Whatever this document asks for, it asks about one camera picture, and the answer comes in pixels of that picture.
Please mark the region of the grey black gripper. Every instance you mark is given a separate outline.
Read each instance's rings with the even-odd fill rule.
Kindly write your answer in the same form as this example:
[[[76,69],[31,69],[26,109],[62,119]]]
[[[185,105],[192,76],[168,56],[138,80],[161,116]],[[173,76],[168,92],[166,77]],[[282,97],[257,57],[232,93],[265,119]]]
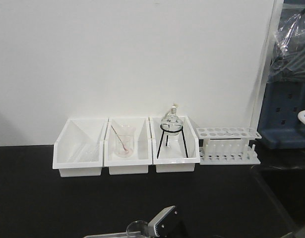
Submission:
[[[178,206],[162,209],[144,228],[147,238],[190,238]]]

